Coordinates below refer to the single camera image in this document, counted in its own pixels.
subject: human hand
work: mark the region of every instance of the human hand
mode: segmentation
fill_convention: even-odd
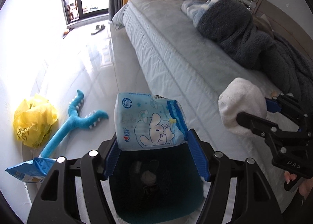
[[[285,180],[287,183],[290,183],[290,181],[294,181],[297,178],[296,174],[290,174],[288,171],[285,171]],[[301,196],[306,199],[311,192],[313,188],[313,178],[311,179],[305,179],[300,185],[299,185],[299,193]]]

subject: yellow plastic bag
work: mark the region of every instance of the yellow plastic bag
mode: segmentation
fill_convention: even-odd
[[[24,99],[14,113],[14,133],[24,145],[37,148],[50,138],[51,126],[57,121],[58,113],[44,97]]]

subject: white fluffy object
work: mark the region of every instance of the white fluffy object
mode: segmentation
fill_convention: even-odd
[[[266,101],[257,86],[246,79],[236,78],[219,96],[219,112],[228,131],[239,136],[253,137],[255,135],[251,130],[237,123],[237,114],[246,112],[265,119]]]
[[[144,171],[141,175],[141,181],[145,185],[153,185],[157,180],[157,177],[155,174],[150,172],[149,170]]]

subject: diaper package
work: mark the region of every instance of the diaper package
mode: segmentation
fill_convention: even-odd
[[[118,147],[122,151],[165,148],[187,140],[181,106],[176,100],[157,95],[119,93],[114,122]]]

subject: white mattress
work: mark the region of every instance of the white mattress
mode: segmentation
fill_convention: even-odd
[[[178,100],[188,128],[194,128],[200,139],[209,142],[215,150],[231,159],[254,158],[284,211],[293,194],[284,190],[284,172],[272,166],[270,149],[264,139],[241,138],[229,133],[218,109],[219,95],[236,77],[250,80],[265,97],[279,89],[264,74],[242,68],[215,43],[202,37],[180,10],[182,2],[129,0],[112,23],[117,28],[125,26],[151,92]],[[281,129],[297,130],[297,126],[281,114],[268,113],[267,119],[278,123]],[[235,184],[232,179],[223,223],[231,219]],[[204,182],[204,200],[208,190],[209,183]],[[202,207],[203,204],[190,215],[190,223],[196,222]]]

